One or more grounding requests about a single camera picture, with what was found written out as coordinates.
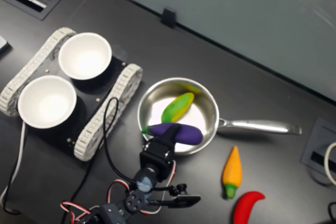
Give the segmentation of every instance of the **dark gray table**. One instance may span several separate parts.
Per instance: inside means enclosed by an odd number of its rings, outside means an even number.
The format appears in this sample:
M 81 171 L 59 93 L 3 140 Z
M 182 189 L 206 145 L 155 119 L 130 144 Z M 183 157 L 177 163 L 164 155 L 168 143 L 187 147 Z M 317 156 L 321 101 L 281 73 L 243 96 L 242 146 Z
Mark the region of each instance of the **dark gray table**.
M 145 90 L 164 78 L 187 77 L 202 83 L 215 97 L 223 118 L 302 126 L 301 136 L 217 135 L 201 152 L 177 160 L 174 184 L 187 183 L 189 192 L 202 195 L 202 201 L 189 209 L 136 215 L 130 223 L 228 223 L 235 200 L 222 199 L 220 179 L 233 145 L 239 147 L 243 164 L 236 198 L 250 190 L 266 196 L 255 205 L 249 224 L 328 223 L 327 205 L 336 199 L 335 188 L 314 182 L 300 158 L 318 116 L 336 123 L 334 106 L 183 30 L 161 25 L 156 16 L 125 0 L 62 0 L 43 22 L 0 1 L 0 33 L 14 48 L 0 56 L 0 89 L 62 26 L 101 34 L 122 52 L 123 60 L 144 69 L 143 83 L 109 141 L 115 164 L 129 176 L 139 169 L 129 157 L 137 157 L 142 147 L 137 105 Z M 0 114 L 0 188 L 5 187 L 17 155 L 20 127 L 20 119 Z M 10 202 L 38 223 L 59 223 L 63 213 L 59 203 L 77 188 L 85 169 L 76 159 L 30 136 Z M 76 202 L 86 207 L 104 203 L 115 178 L 101 152 Z M 113 200 L 120 200 L 121 192 L 117 189 Z

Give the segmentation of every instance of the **white bowl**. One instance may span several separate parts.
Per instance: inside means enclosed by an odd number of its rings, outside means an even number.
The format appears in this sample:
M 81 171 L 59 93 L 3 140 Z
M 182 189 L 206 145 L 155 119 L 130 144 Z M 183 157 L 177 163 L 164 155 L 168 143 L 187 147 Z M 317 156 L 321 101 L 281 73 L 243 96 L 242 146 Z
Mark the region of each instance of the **white bowl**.
M 76 102 L 77 95 L 70 82 L 59 76 L 42 76 L 23 89 L 18 111 L 28 125 L 47 129 L 68 119 Z
M 60 68 L 76 80 L 88 80 L 100 75 L 111 59 L 110 44 L 94 33 L 74 35 L 62 45 L 58 55 Z

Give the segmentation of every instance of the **pan handle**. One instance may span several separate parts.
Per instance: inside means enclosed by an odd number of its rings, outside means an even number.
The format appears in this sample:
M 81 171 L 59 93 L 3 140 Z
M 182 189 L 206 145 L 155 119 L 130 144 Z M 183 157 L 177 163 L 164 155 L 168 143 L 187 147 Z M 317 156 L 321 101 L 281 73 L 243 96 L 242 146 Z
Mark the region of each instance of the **pan handle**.
M 279 133 L 279 134 L 293 134 L 293 135 L 302 134 L 300 126 L 268 120 L 228 121 L 220 118 L 218 128 L 220 127 L 236 127 L 241 129 Z

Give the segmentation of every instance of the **stainless steel pan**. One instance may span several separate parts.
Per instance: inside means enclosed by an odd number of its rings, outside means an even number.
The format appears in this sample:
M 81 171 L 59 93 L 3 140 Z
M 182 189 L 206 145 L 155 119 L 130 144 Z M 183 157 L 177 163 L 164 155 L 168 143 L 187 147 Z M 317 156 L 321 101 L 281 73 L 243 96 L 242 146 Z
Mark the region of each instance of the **stainless steel pan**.
M 301 134 L 300 127 L 289 123 L 267 120 L 229 121 L 219 118 L 218 106 L 210 92 L 198 82 L 186 78 L 165 79 L 148 89 L 138 107 L 139 128 L 161 123 L 161 115 L 166 106 L 185 92 L 193 92 L 195 99 L 188 112 L 178 122 L 199 128 L 203 133 L 203 141 L 197 146 L 176 144 L 176 154 L 188 155 L 200 151 L 211 142 L 220 127 L 237 127 L 280 134 Z M 146 134 L 144 137 L 146 140 L 151 138 Z

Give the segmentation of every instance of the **purple eggplant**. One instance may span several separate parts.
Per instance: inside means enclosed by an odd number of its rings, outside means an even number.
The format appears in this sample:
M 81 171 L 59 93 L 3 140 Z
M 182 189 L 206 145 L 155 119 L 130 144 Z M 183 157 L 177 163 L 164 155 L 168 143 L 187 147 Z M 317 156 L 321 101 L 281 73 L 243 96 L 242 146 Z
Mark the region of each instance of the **purple eggplant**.
M 143 134 L 152 136 L 161 136 L 174 123 L 161 123 L 157 125 L 147 126 L 142 129 Z M 180 144 L 197 145 L 202 142 L 203 135 L 201 131 L 193 126 L 180 124 L 181 128 L 176 135 L 175 141 Z

